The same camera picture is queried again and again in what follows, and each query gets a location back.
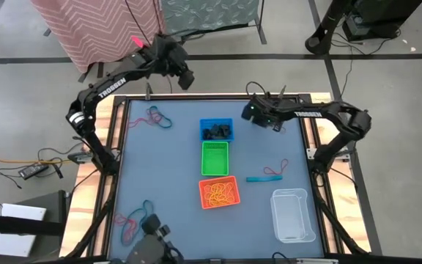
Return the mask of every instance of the blue plastic basket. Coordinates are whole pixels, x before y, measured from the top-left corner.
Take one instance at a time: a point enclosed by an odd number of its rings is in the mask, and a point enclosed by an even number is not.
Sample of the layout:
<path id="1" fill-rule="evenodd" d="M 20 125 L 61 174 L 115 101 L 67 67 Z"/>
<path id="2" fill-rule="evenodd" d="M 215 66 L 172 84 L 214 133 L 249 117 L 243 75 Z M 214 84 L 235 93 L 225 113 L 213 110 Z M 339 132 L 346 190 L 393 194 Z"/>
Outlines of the blue plastic basket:
<path id="1" fill-rule="evenodd" d="M 231 128 L 231 135 L 228 139 L 207 139 L 206 141 L 224 141 L 231 142 L 234 140 L 234 125 L 232 124 L 232 118 L 212 118 L 212 119 L 201 119 L 199 120 L 199 138 L 203 139 L 203 130 L 211 129 L 214 125 L 228 125 Z"/>

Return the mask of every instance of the orange plastic basket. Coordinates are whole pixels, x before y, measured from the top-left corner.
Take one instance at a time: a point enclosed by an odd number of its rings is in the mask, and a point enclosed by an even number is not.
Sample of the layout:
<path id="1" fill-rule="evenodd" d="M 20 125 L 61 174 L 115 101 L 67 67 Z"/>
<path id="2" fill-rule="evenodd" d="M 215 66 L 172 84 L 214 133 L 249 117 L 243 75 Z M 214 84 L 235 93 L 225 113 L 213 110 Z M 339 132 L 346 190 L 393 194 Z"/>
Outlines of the orange plastic basket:
<path id="1" fill-rule="evenodd" d="M 234 176 L 200 180 L 199 195 L 203 209 L 219 208 L 240 203 L 239 189 Z"/>

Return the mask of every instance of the tiled floor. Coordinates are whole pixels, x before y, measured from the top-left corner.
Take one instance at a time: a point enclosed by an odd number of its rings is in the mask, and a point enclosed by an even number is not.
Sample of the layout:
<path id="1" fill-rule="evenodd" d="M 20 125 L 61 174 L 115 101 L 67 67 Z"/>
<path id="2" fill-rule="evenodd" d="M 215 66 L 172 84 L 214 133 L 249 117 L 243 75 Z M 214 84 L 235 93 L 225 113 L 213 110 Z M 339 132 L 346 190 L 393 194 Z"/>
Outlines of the tiled floor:
<path id="1" fill-rule="evenodd" d="M 330 1 L 315 2 L 323 17 Z M 185 48 L 189 54 L 308 54 L 303 43 L 314 23 L 307 1 L 267 0 L 263 20 L 267 45 L 260 43 L 253 27 L 208 34 Z M 30 1 L 5 0 L 0 10 L 0 58 L 66 57 L 56 36 L 43 37 L 45 30 Z M 422 54 L 422 5 L 401 30 L 401 37 L 384 44 L 379 54 Z M 372 51 L 379 43 L 368 41 L 362 49 Z M 331 53 L 349 50 L 334 47 Z M 117 65 L 106 64 L 105 71 Z M 333 60 L 333 66 L 342 87 L 349 60 Z M 249 81 L 270 91 L 283 85 L 287 92 L 332 90 L 321 59 L 196 60 L 189 67 L 196 77 L 189 92 L 242 92 Z M 73 145 L 74 132 L 64 116 L 78 91 L 97 80 L 96 73 L 94 66 L 81 84 L 71 63 L 0 65 L 0 157 L 33 159 L 41 147 L 63 150 Z M 151 84 L 155 92 L 169 90 L 160 76 L 153 76 Z M 172 84 L 181 92 L 176 79 Z M 119 92 L 143 91 L 144 80 Z M 355 60 L 344 99 L 369 109 L 373 117 L 372 129 L 358 149 L 383 254 L 422 257 L 422 59 Z M 22 190 L 0 177 L 0 201 L 69 191 L 77 168 L 66 165 L 62 171 L 63 180 L 20 180 Z"/>

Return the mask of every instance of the transparent bin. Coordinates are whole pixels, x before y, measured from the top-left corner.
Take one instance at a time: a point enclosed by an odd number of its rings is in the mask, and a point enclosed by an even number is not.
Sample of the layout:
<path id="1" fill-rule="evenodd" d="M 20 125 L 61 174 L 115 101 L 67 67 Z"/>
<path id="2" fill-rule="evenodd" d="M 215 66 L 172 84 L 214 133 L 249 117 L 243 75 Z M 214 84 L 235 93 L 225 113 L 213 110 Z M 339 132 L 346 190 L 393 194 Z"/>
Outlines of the transparent bin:
<path id="1" fill-rule="evenodd" d="M 306 243 L 315 240 L 308 217 L 306 190 L 275 190 L 271 196 L 271 212 L 275 236 L 282 243 Z"/>

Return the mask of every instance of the green plastic basket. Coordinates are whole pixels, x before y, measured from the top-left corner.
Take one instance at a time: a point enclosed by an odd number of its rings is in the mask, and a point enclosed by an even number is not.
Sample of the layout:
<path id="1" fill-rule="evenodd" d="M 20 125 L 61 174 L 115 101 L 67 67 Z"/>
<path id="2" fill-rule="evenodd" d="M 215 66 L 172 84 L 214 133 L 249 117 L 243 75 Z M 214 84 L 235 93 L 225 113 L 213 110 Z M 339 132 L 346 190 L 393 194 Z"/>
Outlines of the green plastic basket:
<path id="1" fill-rule="evenodd" d="M 229 143 L 203 142 L 201 149 L 201 175 L 229 175 Z"/>

